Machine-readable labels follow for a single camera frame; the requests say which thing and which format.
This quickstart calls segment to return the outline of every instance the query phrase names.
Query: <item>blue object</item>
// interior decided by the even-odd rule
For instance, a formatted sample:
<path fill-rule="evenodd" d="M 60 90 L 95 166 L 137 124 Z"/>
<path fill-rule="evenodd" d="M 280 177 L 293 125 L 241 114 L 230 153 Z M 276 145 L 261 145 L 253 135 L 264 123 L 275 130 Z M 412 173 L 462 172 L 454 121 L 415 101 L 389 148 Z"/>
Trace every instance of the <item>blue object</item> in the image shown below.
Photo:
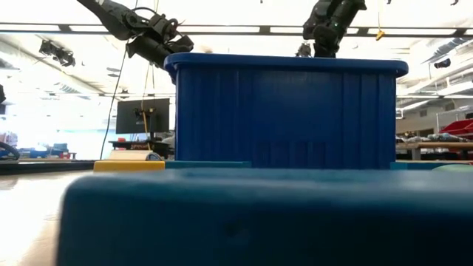
<path fill-rule="evenodd" d="M 176 159 L 385 168 L 403 61 L 179 53 Z"/>
<path fill-rule="evenodd" d="M 391 170 L 432 170 L 441 166 L 448 166 L 452 164 L 463 164 L 463 163 L 420 163 L 420 162 L 392 162 Z"/>
<path fill-rule="evenodd" d="M 473 179 L 175 169 L 68 188 L 57 266 L 470 265 Z"/>
<path fill-rule="evenodd" d="M 250 162 L 188 162 L 166 161 L 166 169 L 178 168 L 250 168 Z"/>

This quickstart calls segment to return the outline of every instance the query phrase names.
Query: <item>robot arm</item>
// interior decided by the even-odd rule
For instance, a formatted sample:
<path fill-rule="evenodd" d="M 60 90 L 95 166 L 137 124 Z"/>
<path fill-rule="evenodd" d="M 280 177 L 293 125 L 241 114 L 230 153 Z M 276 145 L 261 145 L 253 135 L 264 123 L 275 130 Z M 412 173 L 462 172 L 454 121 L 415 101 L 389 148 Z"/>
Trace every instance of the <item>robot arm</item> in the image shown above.
<path fill-rule="evenodd" d="M 304 23 L 304 40 L 315 40 L 314 57 L 335 58 L 340 41 L 359 10 L 366 10 L 364 0 L 319 0 Z"/>
<path fill-rule="evenodd" d="M 166 19 L 164 14 L 154 13 L 150 19 L 138 16 L 135 10 L 130 10 L 122 4 L 111 0 L 78 0 L 88 10 L 93 12 L 105 28 L 117 39 L 127 41 L 126 51 L 131 58 L 134 54 L 145 58 L 156 67 L 163 68 L 164 59 L 176 52 L 190 52 L 194 43 L 187 35 L 177 31 L 179 23 L 176 19 Z"/>

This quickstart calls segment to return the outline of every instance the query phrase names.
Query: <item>yellow block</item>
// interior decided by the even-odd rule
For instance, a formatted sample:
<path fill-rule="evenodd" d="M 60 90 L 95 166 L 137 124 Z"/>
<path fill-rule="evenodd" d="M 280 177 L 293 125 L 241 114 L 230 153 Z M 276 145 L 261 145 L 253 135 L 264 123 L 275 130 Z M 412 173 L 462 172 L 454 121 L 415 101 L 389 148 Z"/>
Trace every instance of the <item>yellow block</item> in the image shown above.
<path fill-rule="evenodd" d="M 164 170 L 163 161 L 100 160 L 94 163 L 94 172 L 156 171 Z"/>

